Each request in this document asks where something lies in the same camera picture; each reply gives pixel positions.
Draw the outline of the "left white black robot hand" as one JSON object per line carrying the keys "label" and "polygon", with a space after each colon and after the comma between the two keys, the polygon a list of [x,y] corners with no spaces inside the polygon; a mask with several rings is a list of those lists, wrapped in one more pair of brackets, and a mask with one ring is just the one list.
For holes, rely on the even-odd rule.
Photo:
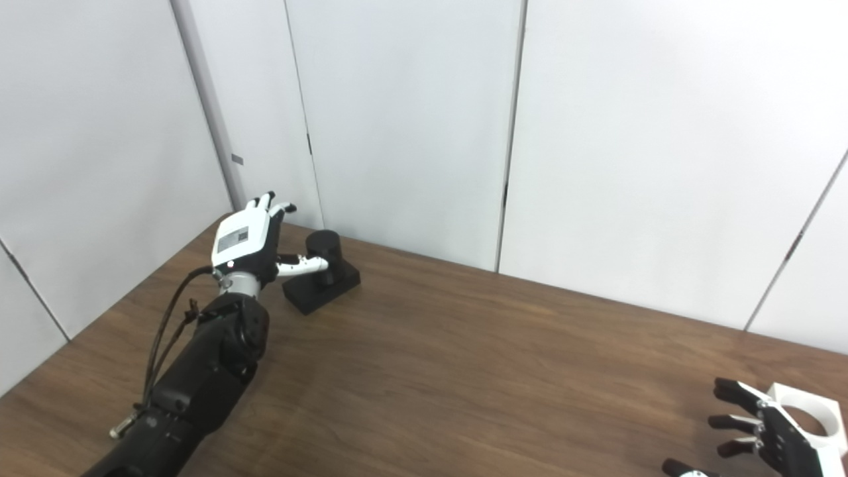
{"label": "left white black robot hand", "polygon": [[297,206],[289,202],[273,205],[274,197],[275,193],[270,191],[252,199],[242,211],[219,224],[210,260],[221,295],[239,293],[257,297],[276,278],[329,269],[329,262],[320,256],[278,252],[284,217],[296,212]]}

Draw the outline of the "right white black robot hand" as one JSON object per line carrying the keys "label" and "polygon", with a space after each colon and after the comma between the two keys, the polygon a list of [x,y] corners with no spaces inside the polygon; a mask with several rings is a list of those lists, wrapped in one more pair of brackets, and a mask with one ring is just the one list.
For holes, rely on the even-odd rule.
{"label": "right white black robot hand", "polygon": [[742,437],[717,446],[724,459],[757,456],[778,476],[843,476],[846,422],[836,399],[775,382],[763,392],[731,378],[715,378],[713,396],[745,415],[708,417],[717,431]]}

